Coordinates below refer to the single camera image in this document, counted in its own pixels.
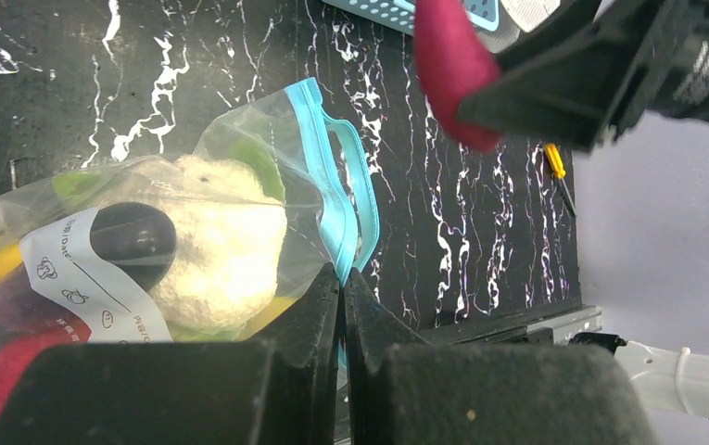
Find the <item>yellow plush toy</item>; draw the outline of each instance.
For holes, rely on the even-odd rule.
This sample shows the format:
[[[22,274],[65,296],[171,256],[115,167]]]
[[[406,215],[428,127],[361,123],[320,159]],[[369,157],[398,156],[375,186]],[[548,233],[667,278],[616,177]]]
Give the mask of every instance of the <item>yellow plush toy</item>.
[[[284,203],[264,194],[238,160],[147,158],[129,167],[96,205],[141,202],[166,213],[177,252],[149,295],[182,331],[237,332],[270,305],[286,233]]]

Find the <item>blue zipper seal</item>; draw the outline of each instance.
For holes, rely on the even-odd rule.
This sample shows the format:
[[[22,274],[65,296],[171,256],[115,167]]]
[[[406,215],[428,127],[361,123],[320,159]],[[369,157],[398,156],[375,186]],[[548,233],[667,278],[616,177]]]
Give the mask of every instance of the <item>blue zipper seal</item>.
[[[289,85],[284,91],[297,116],[310,178],[322,194],[319,231],[342,286],[352,267],[362,270],[368,264],[379,238],[378,208],[365,151],[351,122],[333,119],[324,111],[322,92],[314,78]],[[329,132],[337,136],[343,150],[356,211],[340,182]]]

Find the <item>white vein pattern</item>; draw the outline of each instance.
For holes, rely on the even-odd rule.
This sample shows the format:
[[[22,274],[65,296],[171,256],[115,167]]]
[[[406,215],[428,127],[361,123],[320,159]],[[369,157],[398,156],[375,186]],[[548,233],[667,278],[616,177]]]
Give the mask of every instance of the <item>white vein pattern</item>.
[[[79,43],[91,48],[80,50],[77,67],[88,97],[78,104],[88,111],[77,129],[79,167],[163,153],[173,149],[169,137],[197,141],[183,134],[182,122],[195,117],[178,105],[183,95],[219,115],[316,77],[330,114],[360,132],[382,213],[381,247],[363,273],[378,299],[399,301],[391,309],[404,322],[437,324],[442,312],[462,321],[508,300],[528,308],[569,297],[576,275],[560,258],[573,231],[542,147],[511,142],[482,157],[451,143],[419,93],[411,39],[317,0],[160,0],[149,17],[121,0],[95,8],[102,16]],[[126,108],[141,75],[128,53],[135,35],[154,65],[133,93],[140,107]],[[27,49],[0,25],[0,76],[30,70],[55,84],[68,75],[14,56]],[[516,267],[519,286],[508,279]],[[435,321],[421,311],[430,299]]]

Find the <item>black marble surface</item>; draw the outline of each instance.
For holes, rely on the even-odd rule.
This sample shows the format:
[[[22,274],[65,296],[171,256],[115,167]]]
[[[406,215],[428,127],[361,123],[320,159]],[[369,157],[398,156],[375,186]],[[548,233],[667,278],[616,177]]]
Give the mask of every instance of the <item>black marble surface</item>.
[[[364,272],[405,323],[579,303],[575,222],[539,141],[486,157],[452,143],[411,37],[321,0],[0,0],[0,193],[12,159],[24,184],[189,151],[226,110],[309,76],[361,132],[382,217]]]

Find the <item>robotic arm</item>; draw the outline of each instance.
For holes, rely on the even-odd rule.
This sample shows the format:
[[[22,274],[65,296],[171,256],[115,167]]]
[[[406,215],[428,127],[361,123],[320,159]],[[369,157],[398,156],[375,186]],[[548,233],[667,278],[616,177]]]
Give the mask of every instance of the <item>robotic arm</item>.
[[[616,0],[596,19],[601,1],[568,1],[497,55],[477,53],[481,44],[450,26],[466,20],[453,3],[418,4],[415,56],[439,122],[469,146],[492,149],[467,141],[466,129],[484,132],[479,140],[517,133],[590,152],[647,110],[709,122],[709,0]],[[425,20],[438,16],[455,31]]]
[[[582,333],[573,344],[597,344],[614,354],[647,408],[709,418],[709,356],[661,350],[619,336]]]

